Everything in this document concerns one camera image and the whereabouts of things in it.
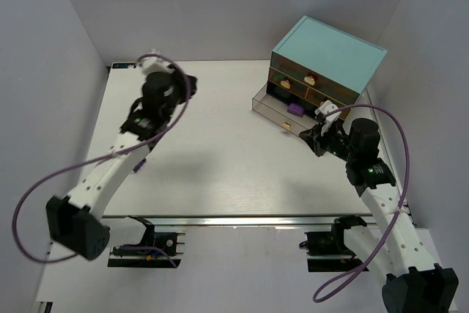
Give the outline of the transparent drawer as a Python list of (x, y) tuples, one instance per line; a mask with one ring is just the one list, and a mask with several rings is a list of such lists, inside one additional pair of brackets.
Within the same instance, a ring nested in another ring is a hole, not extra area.
[(359, 93), (346, 88), (346, 86), (301, 66), (280, 54), (271, 54), (270, 66), (342, 103), (354, 103), (360, 96)]
[(266, 92), (283, 103), (297, 103), (306, 99), (308, 87), (298, 80), (269, 68)]
[(267, 84), (251, 100), (251, 109), (253, 111), (277, 124), (283, 131), (290, 132), (296, 136), (317, 124), (314, 119), (306, 115), (299, 117), (289, 113), (287, 108), (288, 105), (267, 93)]
[(339, 93), (337, 97), (330, 97), (329, 95), (306, 86), (296, 89), (295, 93), (303, 100), (301, 105), (304, 107), (305, 114), (311, 118), (314, 118), (316, 108), (320, 107), (326, 100), (329, 100), (340, 108), (342, 106), (351, 105), (358, 99), (358, 94), (356, 92), (353, 92), (351, 95), (348, 93), (345, 95)]

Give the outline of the light purple lego brick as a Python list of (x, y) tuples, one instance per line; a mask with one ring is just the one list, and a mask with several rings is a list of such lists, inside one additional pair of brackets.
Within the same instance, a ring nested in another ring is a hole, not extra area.
[(144, 158), (144, 159), (142, 159), (140, 162), (138, 162), (138, 163), (133, 167), (133, 172), (134, 172), (134, 173), (138, 172), (146, 162), (147, 162), (147, 159), (146, 159), (146, 158)]

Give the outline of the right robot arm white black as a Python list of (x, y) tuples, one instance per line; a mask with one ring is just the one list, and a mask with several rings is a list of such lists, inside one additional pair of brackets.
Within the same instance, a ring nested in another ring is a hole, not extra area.
[(358, 118), (350, 131), (342, 123), (317, 124), (300, 133), (316, 156), (330, 154), (345, 161), (347, 179), (370, 210), (382, 232), (377, 240), (359, 216), (337, 218), (332, 242), (356, 254), (382, 286), (388, 312), (448, 312), (459, 280), (451, 268), (442, 268), (418, 236), (402, 210), (402, 191), (392, 171), (379, 157), (376, 122)]

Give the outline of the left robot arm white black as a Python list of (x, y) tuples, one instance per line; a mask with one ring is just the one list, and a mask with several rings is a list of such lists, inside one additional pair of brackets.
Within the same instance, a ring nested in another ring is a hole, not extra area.
[(176, 107), (196, 93), (197, 79), (172, 73), (147, 75), (111, 146), (112, 159), (99, 162), (64, 197), (52, 196), (45, 209), (51, 238), (87, 259), (98, 258), (108, 247), (146, 251), (153, 243), (154, 225), (128, 216), (116, 222), (102, 220), (112, 196), (155, 148)]

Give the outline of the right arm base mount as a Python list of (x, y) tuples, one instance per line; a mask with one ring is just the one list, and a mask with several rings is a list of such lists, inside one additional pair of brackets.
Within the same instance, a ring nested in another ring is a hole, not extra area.
[(298, 247), (307, 253), (308, 272), (342, 273), (360, 266), (362, 261), (344, 244), (344, 232), (359, 226), (367, 226), (360, 216), (342, 216), (328, 231), (306, 232), (306, 239)]

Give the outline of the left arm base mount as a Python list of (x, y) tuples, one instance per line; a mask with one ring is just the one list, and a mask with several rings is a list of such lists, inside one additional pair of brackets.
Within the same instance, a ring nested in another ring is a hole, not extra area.
[(110, 268), (179, 267), (185, 250), (185, 231), (157, 226), (142, 217), (104, 219), (110, 229)]

